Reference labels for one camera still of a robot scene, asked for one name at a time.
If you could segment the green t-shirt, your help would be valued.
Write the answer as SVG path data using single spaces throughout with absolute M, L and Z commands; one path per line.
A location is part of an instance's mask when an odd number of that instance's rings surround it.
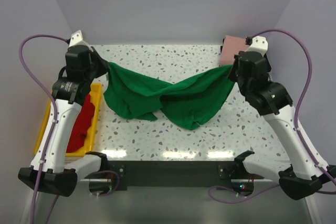
M 156 121 L 161 111 L 177 126 L 194 130 L 211 120 L 221 109 L 234 83 L 230 65 L 220 66 L 169 83 L 109 63 L 109 81 L 104 99 L 119 117 Z

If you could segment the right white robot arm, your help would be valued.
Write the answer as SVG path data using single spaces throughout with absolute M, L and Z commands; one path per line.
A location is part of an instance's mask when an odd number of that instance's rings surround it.
M 266 39 L 247 37 L 244 43 L 247 49 L 234 56 L 229 79 L 237 83 L 245 101 L 271 126 L 289 162 L 262 162 L 253 151 L 245 151 L 234 159 L 234 173 L 239 178 L 255 174 L 277 182 L 293 200 L 317 193 L 323 184 L 335 179 L 335 166 L 329 165 L 311 143 L 286 88 L 270 80 Z

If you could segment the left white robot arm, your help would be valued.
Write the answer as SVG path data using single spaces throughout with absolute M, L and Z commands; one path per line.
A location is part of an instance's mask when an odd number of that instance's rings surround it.
M 94 79 L 108 72 L 108 63 L 83 38 L 80 30 L 65 41 L 66 65 L 60 70 L 52 90 L 43 90 L 51 101 L 43 138 L 29 167 L 22 167 L 18 179 L 35 192 L 70 196 L 77 182 L 90 174 L 103 178 L 109 165 L 105 154 L 87 152 L 84 157 L 65 163 L 66 149 L 75 121 Z

